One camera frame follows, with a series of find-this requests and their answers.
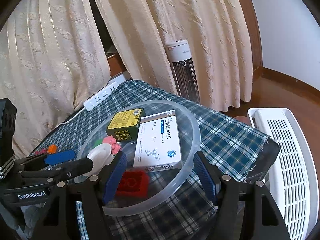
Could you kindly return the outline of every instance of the wooden baseboard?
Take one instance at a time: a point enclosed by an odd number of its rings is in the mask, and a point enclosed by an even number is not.
[[[287,86],[288,89],[294,90],[296,93],[298,92],[299,94],[312,98],[318,102],[320,100],[320,91],[318,89],[292,76],[272,69],[263,68],[262,77],[283,84]]]
[[[258,78],[262,76],[263,73],[263,66],[257,66],[256,69],[253,71],[252,81],[255,82]]]

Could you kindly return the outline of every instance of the white tower fan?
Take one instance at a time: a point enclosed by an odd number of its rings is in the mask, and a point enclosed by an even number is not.
[[[200,104],[196,73],[188,41],[168,43],[166,49],[179,95]]]
[[[275,163],[265,177],[292,240],[304,240],[318,219],[319,188],[316,168],[306,138],[287,108],[251,108],[252,127],[280,145]]]

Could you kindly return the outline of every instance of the white vent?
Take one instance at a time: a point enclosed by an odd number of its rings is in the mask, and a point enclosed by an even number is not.
[[[292,112],[285,108],[249,109],[248,116],[253,127],[270,135],[281,146],[266,185],[291,239],[304,240],[317,221],[319,193],[316,170],[302,130]]]

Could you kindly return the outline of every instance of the red lego brick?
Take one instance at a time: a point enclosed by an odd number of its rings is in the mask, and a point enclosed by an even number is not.
[[[116,191],[117,196],[147,197],[149,176],[144,171],[125,171]]]

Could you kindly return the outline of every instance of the clear plastic basin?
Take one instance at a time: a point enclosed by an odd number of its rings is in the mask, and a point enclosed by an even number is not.
[[[121,111],[143,108],[146,115],[152,115],[174,109],[178,123],[182,169],[173,169],[147,173],[149,178],[148,196],[145,199],[115,196],[105,207],[104,213],[109,216],[131,216],[156,207],[167,200],[186,181],[193,169],[193,155],[200,149],[200,129],[193,114],[184,106],[172,101],[152,100],[142,101]],[[106,127],[112,117],[103,121],[86,139],[77,159],[84,158],[94,148],[94,143],[107,136]],[[127,168],[133,166],[136,142],[121,143],[122,151],[127,155]],[[84,181],[86,177],[79,176],[75,182]]]

